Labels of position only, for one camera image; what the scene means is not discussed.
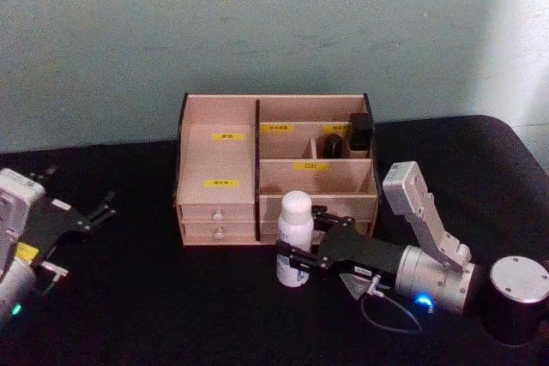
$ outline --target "drawer knob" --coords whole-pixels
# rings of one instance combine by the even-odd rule
[[[215,240],[223,240],[225,238],[225,233],[223,232],[223,228],[220,227],[217,231],[214,233],[214,239]]]
[[[214,216],[213,216],[214,220],[216,222],[221,222],[223,220],[223,215],[221,214],[221,210],[220,209],[217,209],[214,213]]]

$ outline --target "wooden compartment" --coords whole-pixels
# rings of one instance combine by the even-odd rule
[[[175,199],[184,244],[272,244],[290,190],[354,217],[371,236],[379,202],[371,151],[344,146],[342,159],[319,159],[326,134],[345,137],[349,115],[368,111],[365,96],[186,95]]]

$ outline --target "cable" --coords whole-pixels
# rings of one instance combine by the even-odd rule
[[[389,327],[385,325],[380,325],[376,321],[373,321],[370,316],[366,313],[366,310],[364,309],[364,301],[368,296],[377,296],[383,299],[389,300],[391,303],[393,303],[398,309],[403,311],[410,319],[412,319],[413,323],[418,327],[417,329],[400,329],[399,327]],[[360,311],[362,312],[362,316],[370,323],[372,326],[378,327],[380,329],[386,330],[387,332],[394,332],[394,333],[403,333],[403,334],[419,334],[423,332],[423,327],[421,327],[421,324],[419,323],[418,319],[413,315],[412,312],[410,312],[408,309],[406,309],[404,306],[402,306],[400,303],[394,301],[390,297],[387,297],[385,295],[379,296],[379,295],[369,295],[367,292],[362,295],[360,298]]]

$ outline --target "white bottle cap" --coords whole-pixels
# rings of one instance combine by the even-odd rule
[[[282,218],[290,225],[302,225],[312,219],[312,200],[305,192],[293,190],[282,198]]]

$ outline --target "light blue wall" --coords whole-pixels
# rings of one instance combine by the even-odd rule
[[[0,0],[0,16],[0,151],[173,138],[184,92],[366,91],[378,121],[499,117],[549,166],[549,0]]]

